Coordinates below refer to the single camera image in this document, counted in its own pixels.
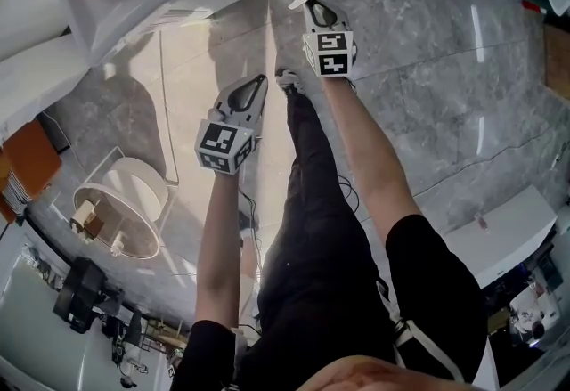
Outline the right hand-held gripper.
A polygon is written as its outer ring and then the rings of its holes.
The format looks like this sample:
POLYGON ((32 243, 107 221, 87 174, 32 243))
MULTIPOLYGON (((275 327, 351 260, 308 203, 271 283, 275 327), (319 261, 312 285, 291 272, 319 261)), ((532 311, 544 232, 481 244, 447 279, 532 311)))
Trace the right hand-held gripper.
POLYGON ((303 12, 303 47, 314 74, 350 77, 358 49, 346 14, 322 0, 307 0, 303 12))

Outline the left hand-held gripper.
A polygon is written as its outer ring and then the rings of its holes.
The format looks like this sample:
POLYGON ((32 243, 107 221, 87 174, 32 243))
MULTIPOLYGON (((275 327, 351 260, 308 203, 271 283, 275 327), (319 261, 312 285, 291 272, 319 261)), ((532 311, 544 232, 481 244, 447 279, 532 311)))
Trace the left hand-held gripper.
POLYGON ((207 117, 200 121, 195 142, 199 164, 226 175, 239 172, 257 148, 268 81, 264 74, 241 78, 222 89, 207 117))

